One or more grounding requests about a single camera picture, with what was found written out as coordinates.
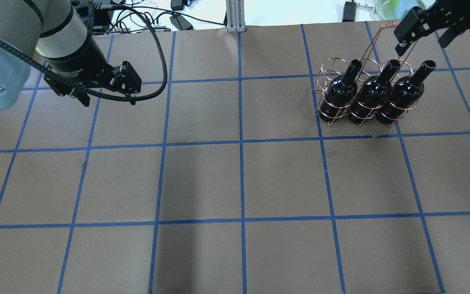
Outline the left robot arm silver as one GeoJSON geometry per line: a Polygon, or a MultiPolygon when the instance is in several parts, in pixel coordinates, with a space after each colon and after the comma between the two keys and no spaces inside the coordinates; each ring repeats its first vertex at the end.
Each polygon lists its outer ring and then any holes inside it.
{"type": "Polygon", "coordinates": [[[47,62],[38,71],[56,95],[87,107],[88,89],[105,88],[134,104],[141,79],[129,62],[106,61],[93,39],[97,9],[92,0],[0,0],[0,111],[17,101],[34,54],[47,62]]]}

